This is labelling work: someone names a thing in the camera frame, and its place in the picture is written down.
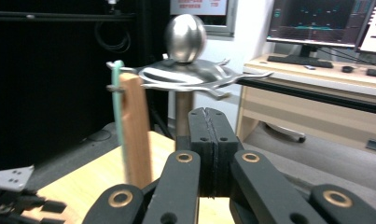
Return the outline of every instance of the white wall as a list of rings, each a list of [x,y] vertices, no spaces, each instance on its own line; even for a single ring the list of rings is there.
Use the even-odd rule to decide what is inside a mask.
[[[244,63],[269,52],[271,44],[266,43],[266,34],[270,22],[273,0],[238,0],[234,38],[208,36],[200,59],[220,62],[229,58],[228,68],[237,73],[243,72]],[[219,89],[229,91],[232,96],[216,101],[205,93],[196,92],[194,108],[211,107],[222,111],[228,117],[235,131],[240,103],[241,86],[234,84]]]

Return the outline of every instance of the monitor stand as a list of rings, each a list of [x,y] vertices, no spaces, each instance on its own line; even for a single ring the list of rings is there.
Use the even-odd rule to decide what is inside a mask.
[[[267,61],[275,62],[275,63],[292,63],[292,64],[299,64],[299,65],[310,65],[314,67],[333,68],[333,64],[330,62],[322,62],[322,61],[318,61],[317,58],[310,57],[310,53],[316,50],[317,50],[316,47],[301,46],[299,55],[288,55],[286,57],[269,56]]]
[[[302,45],[299,55],[288,55],[286,57],[296,60],[318,61],[318,58],[310,57],[311,52],[316,52],[317,49],[317,47]]]

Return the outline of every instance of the computer mouse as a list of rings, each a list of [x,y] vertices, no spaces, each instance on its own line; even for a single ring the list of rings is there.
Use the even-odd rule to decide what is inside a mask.
[[[343,66],[341,71],[343,73],[352,73],[354,70],[354,68],[352,66]]]

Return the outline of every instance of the keyboard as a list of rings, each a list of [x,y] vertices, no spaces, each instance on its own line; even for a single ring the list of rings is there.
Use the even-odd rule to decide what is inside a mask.
[[[315,58],[299,57],[295,55],[289,55],[286,57],[269,56],[267,61],[274,63],[292,63],[299,65],[311,65],[314,67],[333,68],[333,64],[330,62],[322,62]]]
[[[368,69],[366,71],[366,75],[368,75],[370,77],[376,77],[376,69]]]

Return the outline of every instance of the metal rod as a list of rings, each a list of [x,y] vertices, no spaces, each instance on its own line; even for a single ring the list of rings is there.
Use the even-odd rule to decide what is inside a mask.
[[[131,21],[134,13],[122,15],[88,15],[0,11],[0,21]]]
[[[176,136],[188,136],[188,112],[193,108],[193,91],[175,93]]]

